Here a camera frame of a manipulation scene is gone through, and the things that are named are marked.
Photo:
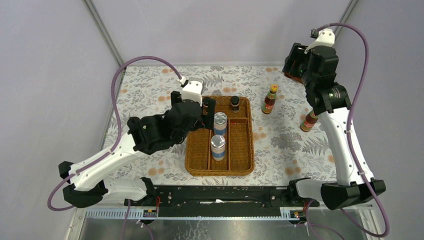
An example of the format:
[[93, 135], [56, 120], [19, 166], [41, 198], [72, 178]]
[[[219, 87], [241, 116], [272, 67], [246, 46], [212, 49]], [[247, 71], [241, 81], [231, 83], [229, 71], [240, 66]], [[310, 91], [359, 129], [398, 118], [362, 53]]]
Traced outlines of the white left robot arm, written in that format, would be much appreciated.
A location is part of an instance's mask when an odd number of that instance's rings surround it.
[[143, 118], [130, 117], [128, 132], [110, 149], [79, 163], [60, 163], [60, 177], [68, 184], [62, 189], [64, 200], [76, 208], [87, 208], [105, 200], [127, 204], [137, 202], [142, 206], [152, 204], [157, 194], [150, 178], [115, 179], [109, 175], [144, 155], [181, 144], [189, 132], [212, 130], [216, 100], [210, 97], [201, 100], [203, 103], [182, 99], [179, 92], [173, 91], [171, 109]]

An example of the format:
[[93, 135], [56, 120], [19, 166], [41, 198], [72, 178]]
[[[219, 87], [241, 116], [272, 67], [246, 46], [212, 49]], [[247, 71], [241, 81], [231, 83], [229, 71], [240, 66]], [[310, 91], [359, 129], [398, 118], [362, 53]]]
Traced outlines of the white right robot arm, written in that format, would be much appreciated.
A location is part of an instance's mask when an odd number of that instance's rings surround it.
[[375, 179], [362, 154], [353, 123], [348, 121], [352, 104], [347, 90], [335, 81], [339, 58], [330, 46], [294, 43], [284, 61], [283, 72], [301, 78], [306, 100], [318, 117], [335, 160], [336, 181], [300, 178], [289, 182], [287, 201], [293, 206], [306, 199], [321, 201], [330, 210], [364, 204], [373, 193], [386, 191], [386, 184]]

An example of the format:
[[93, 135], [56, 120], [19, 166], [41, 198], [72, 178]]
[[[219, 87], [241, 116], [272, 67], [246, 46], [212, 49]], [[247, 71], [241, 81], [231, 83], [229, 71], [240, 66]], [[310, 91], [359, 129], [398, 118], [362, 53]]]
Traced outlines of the silver-lid salt jar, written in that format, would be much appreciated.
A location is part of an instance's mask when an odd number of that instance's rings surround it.
[[213, 132], [215, 135], [226, 136], [228, 126], [228, 117], [224, 112], [217, 112], [213, 119]]
[[215, 161], [222, 161], [226, 155], [226, 140], [224, 136], [216, 134], [211, 137], [210, 150]]

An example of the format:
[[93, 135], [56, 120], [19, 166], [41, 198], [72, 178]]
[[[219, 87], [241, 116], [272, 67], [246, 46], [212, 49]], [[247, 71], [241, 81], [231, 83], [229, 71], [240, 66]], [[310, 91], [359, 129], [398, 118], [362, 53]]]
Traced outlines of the red sauce bottle yellow cap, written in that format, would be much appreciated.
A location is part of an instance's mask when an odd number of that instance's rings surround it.
[[270, 86], [270, 89], [263, 101], [263, 104], [261, 106], [261, 111], [264, 114], [270, 114], [274, 108], [275, 102], [276, 102], [276, 97], [277, 97], [277, 92], [278, 92], [279, 87], [276, 84], [272, 84]]

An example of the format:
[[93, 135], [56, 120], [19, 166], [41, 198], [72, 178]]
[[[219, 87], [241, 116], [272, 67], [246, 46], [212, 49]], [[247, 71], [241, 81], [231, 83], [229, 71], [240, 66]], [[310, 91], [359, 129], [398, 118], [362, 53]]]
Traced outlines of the black-cap spice jar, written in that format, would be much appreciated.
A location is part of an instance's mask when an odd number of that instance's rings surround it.
[[207, 115], [207, 114], [208, 114], [209, 101], [210, 101], [210, 99], [209, 99], [208, 97], [205, 97], [205, 98], [202, 100], [202, 114], [203, 114], [203, 115]]
[[240, 110], [240, 98], [236, 95], [230, 98], [231, 111], [233, 113], [238, 113]]

